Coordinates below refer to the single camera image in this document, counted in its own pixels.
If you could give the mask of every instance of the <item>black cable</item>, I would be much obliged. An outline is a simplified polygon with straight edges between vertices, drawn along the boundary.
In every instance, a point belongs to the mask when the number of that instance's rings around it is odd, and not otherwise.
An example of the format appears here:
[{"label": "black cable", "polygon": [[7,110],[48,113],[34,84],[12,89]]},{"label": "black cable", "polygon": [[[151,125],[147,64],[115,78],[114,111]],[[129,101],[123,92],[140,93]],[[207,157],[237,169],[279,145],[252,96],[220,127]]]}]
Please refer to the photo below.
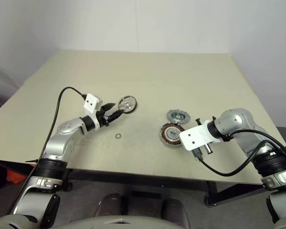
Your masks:
[{"label": "black cable", "polygon": [[52,125],[51,125],[51,128],[50,128],[50,131],[48,133],[48,136],[46,138],[46,141],[43,145],[43,148],[42,148],[42,151],[41,151],[41,154],[39,156],[39,159],[41,159],[42,157],[42,154],[43,154],[43,151],[45,150],[46,148],[46,145],[48,143],[48,140],[50,139],[51,135],[52,135],[52,132],[53,132],[53,129],[54,129],[54,126],[55,126],[55,123],[56,123],[56,119],[57,119],[57,115],[58,115],[58,111],[59,111],[59,106],[61,104],[61,97],[63,95],[63,93],[67,90],[67,89],[72,89],[74,91],[76,91],[83,99],[86,99],[86,96],[82,93],[80,93],[78,90],[76,90],[74,87],[65,87],[64,89],[62,89],[62,91],[60,92],[59,96],[58,96],[58,100],[57,100],[57,104],[56,104],[56,110],[55,110],[55,114],[54,114],[54,118],[53,118],[53,121],[52,121]]},{"label": "black cable", "polygon": [[213,172],[215,172],[218,175],[221,175],[223,177],[230,177],[233,176],[237,173],[239,173],[240,171],[242,171],[252,160],[253,158],[256,156],[257,152],[266,144],[266,143],[270,143],[272,144],[271,141],[269,140],[263,140],[261,141],[256,147],[255,149],[252,151],[251,155],[247,158],[247,160],[240,165],[240,167],[238,167],[237,169],[235,169],[234,171],[232,171],[231,173],[221,173],[218,172],[217,170],[213,169],[212,167],[210,167],[206,162],[204,162],[203,160],[201,161],[201,163],[206,166],[208,169],[212,170]]},{"label": "black cable", "polygon": [[59,96],[58,96],[58,100],[57,100],[57,104],[56,104],[56,110],[55,110],[54,118],[53,118],[53,121],[52,121],[52,125],[51,125],[50,131],[49,131],[49,133],[48,133],[48,136],[47,136],[47,138],[46,138],[46,141],[45,141],[45,143],[44,143],[44,145],[43,145],[43,148],[42,148],[41,154],[40,154],[40,156],[39,156],[39,159],[36,161],[36,165],[33,167],[32,171],[31,171],[30,174],[27,176],[26,180],[24,181],[24,183],[22,184],[21,188],[19,189],[19,191],[18,191],[16,197],[14,198],[14,200],[13,200],[13,202],[12,202],[12,204],[11,204],[11,206],[10,206],[10,208],[9,208],[7,214],[12,214],[12,212],[11,212],[11,211],[12,211],[12,208],[14,207],[14,205],[16,204],[16,202],[18,201],[18,199],[20,198],[20,195],[21,195],[21,193],[22,193],[24,187],[25,187],[26,184],[28,183],[30,177],[32,176],[33,172],[35,171],[35,168],[38,166],[38,164],[39,164],[39,162],[40,162],[40,160],[41,160],[41,158],[42,158],[43,151],[44,151],[44,149],[45,149],[45,147],[46,147],[46,145],[47,145],[47,143],[48,143],[48,140],[50,139],[50,137],[51,137],[51,135],[52,135],[52,131],[53,131],[53,128],[54,128],[55,123],[56,123],[56,119],[57,119],[57,115],[58,115],[58,111],[59,111],[59,106],[60,106],[60,104],[61,104],[61,97],[62,97],[63,93],[64,93],[67,89],[72,89],[72,90],[76,91],[79,95],[81,95],[81,97],[82,97],[83,99],[86,99],[86,96],[87,96],[87,95],[80,93],[78,90],[76,90],[76,89],[73,88],[73,87],[65,87],[65,88],[62,89],[62,91],[60,92],[60,94],[59,94]]},{"label": "black cable", "polygon": [[230,133],[230,136],[232,137],[234,134],[237,134],[237,133],[256,133],[256,134],[259,134],[259,135],[263,135],[263,136],[269,138],[274,143],[276,143],[286,154],[286,148],[278,140],[276,140],[274,137],[272,137],[271,135],[269,135],[269,134],[267,134],[265,132],[262,132],[262,131],[259,131],[259,130],[250,130],[250,129],[235,130],[235,131]]}]

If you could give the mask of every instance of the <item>circular metal disc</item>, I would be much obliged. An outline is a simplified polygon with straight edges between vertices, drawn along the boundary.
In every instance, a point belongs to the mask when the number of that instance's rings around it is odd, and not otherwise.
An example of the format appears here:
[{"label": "circular metal disc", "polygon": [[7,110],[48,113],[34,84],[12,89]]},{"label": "circular metal disc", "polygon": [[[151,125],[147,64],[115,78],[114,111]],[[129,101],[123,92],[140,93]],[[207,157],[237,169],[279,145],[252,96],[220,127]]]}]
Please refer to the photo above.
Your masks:
[{"label": "circular metal disc", "polygon": [[160,129],[160,138],[168,146],[180,146],[180,133],[184,129],[174,123],[166,123]]},{"label": "circular metal disc", "polygon": [[137,108],[137,101],[133,96],[128,95],[119,101],[118,107],[119,110],[124,110],[125,114],[129,114]]},{"label": "circular metal disc", "polygon": [[188,123],[191,119],[187,112],[181,110],[170,110],[166,115],[168,120],[178,124]]}]

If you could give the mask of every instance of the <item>beige tabletop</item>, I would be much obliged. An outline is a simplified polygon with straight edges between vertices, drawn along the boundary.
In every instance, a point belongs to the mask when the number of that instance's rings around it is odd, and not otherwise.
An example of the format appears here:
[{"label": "beige tabletop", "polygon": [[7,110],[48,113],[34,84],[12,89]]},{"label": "beige tabletop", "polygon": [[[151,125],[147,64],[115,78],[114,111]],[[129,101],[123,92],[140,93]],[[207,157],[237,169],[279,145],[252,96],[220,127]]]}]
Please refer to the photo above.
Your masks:
[{"label": "beige tabletop", "polygon": [[[60,51],[45,63],[0,109],[0,160],[36,159],[48,134],[57,97],[65,86],[92,93],[104,103],[118,103],[126,95],[137,109],[99,131],[92,131],[77,146],[68,167],[199,180],[260,184],[253,165],[232,177],[221,177],[196,161],[184,148],[169,148],[159,138],[166,113],[181,109],[195,119],[219,117],[242,107],[269,134],[284,143],[252,88],[229,54],[170,54]],[[57,126],[83,116],[83,100],[67,91]],[[239,146],[211,144],[205,162],[230,172],[246,159]]]}]

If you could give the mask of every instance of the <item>red object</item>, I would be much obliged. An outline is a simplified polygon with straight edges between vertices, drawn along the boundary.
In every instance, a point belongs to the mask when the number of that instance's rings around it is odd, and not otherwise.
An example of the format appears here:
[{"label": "red object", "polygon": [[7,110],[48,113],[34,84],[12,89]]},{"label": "red object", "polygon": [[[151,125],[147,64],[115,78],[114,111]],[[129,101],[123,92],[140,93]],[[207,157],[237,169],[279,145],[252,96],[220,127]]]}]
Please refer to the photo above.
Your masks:
[{"label": "red object", "polygon": [[18,184],[20,183],[21,181],[25,180],[25,176],[21,175],[21,174],[18,174],[14,171],[11,171],[9,169],[7,169],[7,180],[12,182],[13,184]]}]

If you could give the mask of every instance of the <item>gear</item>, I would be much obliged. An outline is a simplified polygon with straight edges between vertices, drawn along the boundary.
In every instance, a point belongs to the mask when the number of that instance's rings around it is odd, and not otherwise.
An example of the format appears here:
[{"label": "gear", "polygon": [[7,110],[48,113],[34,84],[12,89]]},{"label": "gear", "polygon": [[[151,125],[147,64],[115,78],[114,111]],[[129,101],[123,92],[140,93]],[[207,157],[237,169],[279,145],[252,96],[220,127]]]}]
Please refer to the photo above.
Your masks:
[{"label": "gear", "polygon": [[171,122],[178,124],[188,123],[191,119],[187,112],[181,110],[170,110],[167,112],[167,118]]},{"label": "gear", "polygon": [[181,144],[179,134],[184,129],[174,123],[166,123],[160,129],[160,138],[169,146],[179,146]]}]

